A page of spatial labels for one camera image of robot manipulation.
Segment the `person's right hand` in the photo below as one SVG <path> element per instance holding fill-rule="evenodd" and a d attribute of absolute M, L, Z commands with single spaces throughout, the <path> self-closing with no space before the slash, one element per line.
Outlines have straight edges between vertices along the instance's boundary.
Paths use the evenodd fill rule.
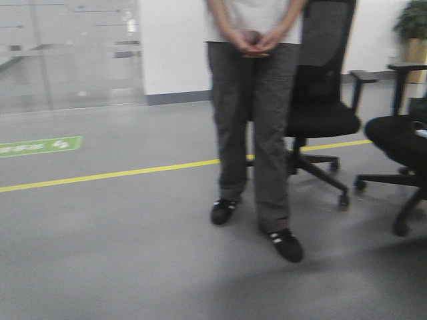
<path fill-rule="evenodd" d="M 257 48 L 262 35 L 257 31 L 248 31 L 226 27 L 224 37 L 242 54 L 243 58 L 262 58 L 268 55 Z"/>

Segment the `person's left hand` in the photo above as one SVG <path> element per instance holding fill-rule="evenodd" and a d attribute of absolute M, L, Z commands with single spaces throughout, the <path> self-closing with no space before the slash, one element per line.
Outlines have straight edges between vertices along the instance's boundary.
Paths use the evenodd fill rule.
<path fill-rule="evenodd" d="M 287 33 L 287 27 L 282 24 L 273 26 L 256 45 L 256 57 L 267 57 L 280 43 L 282 37 Z"/>

